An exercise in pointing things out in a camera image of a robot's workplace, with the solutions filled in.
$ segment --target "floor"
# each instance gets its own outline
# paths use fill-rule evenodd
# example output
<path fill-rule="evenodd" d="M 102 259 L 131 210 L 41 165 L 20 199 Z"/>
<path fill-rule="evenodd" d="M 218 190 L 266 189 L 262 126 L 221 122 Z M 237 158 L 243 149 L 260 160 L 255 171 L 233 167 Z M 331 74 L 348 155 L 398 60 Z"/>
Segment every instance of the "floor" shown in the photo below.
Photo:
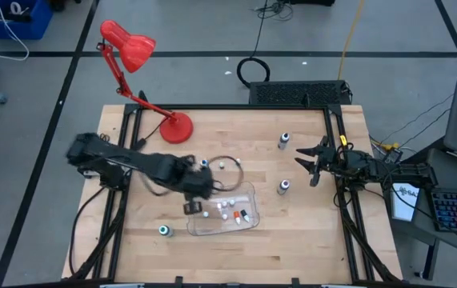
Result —
<path fill-rule="evenodd" d="M 251 9 L 263 3 L 69 1 L 44 39 L 27 42 L 32 52 L 27 61 L 0 59 L 0 92 L 9 98 L 0 106 L 3 285 L 59 280 L 83 184 L 63 155 L 77 133 L 96 130 L 103 105 L 126 102 L 115 94 L 106 63 L 91 53 L 101 40 L 101 22 L 114 19 L 157 40 L 158 53 L 127 75 L 133 90 L 144 89 L 151 102 L 247 103 L 248 90 L 235 69 L 254 48 L 259 19 Z M 337 0 L 329 8 L 297 5 L 288 22 L 266 20 L 259 51 L 267 51 L 262 59 L 271 67 L 271 80 L 335 79 L 357 6 L 355 0 Z M 0 52 L 22 55 L 19 51 L 16 43 L 0 41 Z M 371 135 L 383 139 L 454 91 L 457 0 L 366 0 L 349 51 L 354 53 L 348 54 L 343 78 L 351 84 L 354 104 L 365 110 Z M 251 64 L 243 73 L 253 81 L 264 78 Z M 449 105 L 433 109 L 390 141 L 406 141 Z M 428 145 L 443 134 L 446 121 L 441 118 L 407 145 L 415 150 Z M 10 240 L 17 244 L 10 245 L 13 257 L 2 257 L 18 208 L 31 195 L 18 244 L 16 237 Z M 422 269 L 427 247 L 401 234 L 395 244 L 405 279 L 457 286 L 456 249 L 442 244 L 435 279 L 426 282 L 413 272 Z"/>

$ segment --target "wooden tabletop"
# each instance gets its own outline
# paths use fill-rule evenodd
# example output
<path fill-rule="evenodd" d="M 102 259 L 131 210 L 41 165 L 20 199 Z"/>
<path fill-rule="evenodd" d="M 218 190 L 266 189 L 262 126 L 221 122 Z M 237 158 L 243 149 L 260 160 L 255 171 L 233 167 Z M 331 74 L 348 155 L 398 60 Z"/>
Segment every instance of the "wooden tabletop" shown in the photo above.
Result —
<path fill-rule="evenodd" d="M 194 123 L 194 133 L 183 144 L 173 145 L 155 133 L 144 153 L 196 155 L 197 159 L 228 154 L 240 158 L 245 181 L 255 187 L 260 223 L 253 229 L 192 236 L 182 212 L 184 198 L 173 193 L 155 197 L 142 184 L 139 174 L 132 176 L 116 282 L 350 283 L 346 247 L 339 209 L 332 199 L 335 182 L 321 173 L 319 185 L 309 187 L 310 176 L 294 157 L 296 148 L 316 146 L 326 134 L 322 111 L 313 110 L 183 110 Z M 123 106 L 104 106 L 99 133 L 118 142 Z M 347 139 L 355 149 L 371 153 L 367 126 L 361 106 L 343 106 Z M 148 135 L 162 120 L 151 111 L 142 114 L 139 137 Z M 337 132 L 333 118 L 334 132 Z M 131 128 L 127 137 L 130 141 Z M 291 135 L 285 150 L 277 148 L 283 132 Z M 214 167 L 214 177 L 225 184 L 237 176 L 235 165 Z M 283 196 L 276 193 L 283 179 L 291 188 Z M 368 189 L 381 193 L 376 184 Z M 98 190 L 98 180 L 86 180 L 81 205 Z M 87 258 L 97 244 L 107 192 L 96 198 L 78 221 L 74 266 Z M 360 205 L 368 242 L 390 271 L 401 278 L 387 210 L 383 200 L 360 192 Z M 168 225 L 174 236 L 165 238 L 158 227 Z M 111 248 L 106 248 L 105 259 Z M 364 278 L 361 250 L 355 242 L 359 277 Z M 104 261 L 102 275 L 106 275 Z M 66 264 L 63 277 L 69 276 Z"/>

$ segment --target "clear plastic container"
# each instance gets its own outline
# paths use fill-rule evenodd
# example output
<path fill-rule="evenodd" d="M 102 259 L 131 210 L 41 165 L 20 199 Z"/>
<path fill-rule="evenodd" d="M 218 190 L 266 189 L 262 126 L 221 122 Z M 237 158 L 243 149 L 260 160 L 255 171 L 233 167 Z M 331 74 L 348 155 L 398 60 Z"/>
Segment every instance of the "clear plastic container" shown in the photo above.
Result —
<path fill-rule="evenodd" d="M 234 200 L 234 206 L 230 206 L 230 200 Z M 218 204 L 226 202 L 226 207 L 218 208 Z M 231 231 L 245 230 L 256 227 L 260 222 L 260 215 L 257 211 L 255 201 L 255 188 L 249 182 L 243 182 L 241 186 L 233 191 L 219 192 L 213 194 L 210 199 L 202 202 L 203 211 L 209 213 L 203 217 L 203 213 L 190 215 L 187 219 L 187 230 L 194 236 L 220 234 Z M 241 213 L 245 210 L 249 217 L 246 221 Z M 234 218 L 234 212 L 240 213 L 240 224 Z"/>

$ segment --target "red desk lamp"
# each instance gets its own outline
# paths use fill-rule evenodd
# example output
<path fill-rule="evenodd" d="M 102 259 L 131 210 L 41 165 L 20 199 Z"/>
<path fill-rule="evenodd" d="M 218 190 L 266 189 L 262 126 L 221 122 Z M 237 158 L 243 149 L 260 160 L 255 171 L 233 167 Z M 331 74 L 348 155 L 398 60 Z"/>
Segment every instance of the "red desk lamp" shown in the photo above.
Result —
<path fill-rule="evenodd" d="M 130 91 L 126 83 L 123 72 L 119 69 L 118 63 L 114 59 L 113 46 L 118 48 L 119 57 L 129 73 L 137 71 L 155 49 L 155 40 L 143 35 L 133 35 L 126 32 L 118 23 L 112 20 L 106 20 L 100 26 L 100 33 L 111 44 L 99 43 L 97 48 L 102 51 L 110 70 L 112 71 L 119 88 L 116 92 L 141 106 L 164 115 L 160 125 L 160 133 L 164 140 L 169 143 L 181 143 L 186 141 L 193 133 L 193 122 L 189 116 L 180 112 L 170 112 L 163 110 L 139 97 L 136 97 Z"/>

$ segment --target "white paper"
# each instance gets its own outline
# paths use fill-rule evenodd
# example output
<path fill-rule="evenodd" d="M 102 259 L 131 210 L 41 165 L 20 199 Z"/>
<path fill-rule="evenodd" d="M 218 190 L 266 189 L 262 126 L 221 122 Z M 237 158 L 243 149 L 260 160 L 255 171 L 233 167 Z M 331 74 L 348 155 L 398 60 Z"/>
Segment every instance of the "white paper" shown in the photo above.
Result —
<path fill-rule="evenodd" d="M 415 188 L 407 183 L 395 183 L 394 189 L 402 200 L 415 207 L 417 197 L 419 195 L 419 188 Z M 409 207 L 406 203 L 401 201 L 397 194 L 392 192 L 392 215 L 393 219 L 411 222 L 413 219 L 413 208 Z"/>

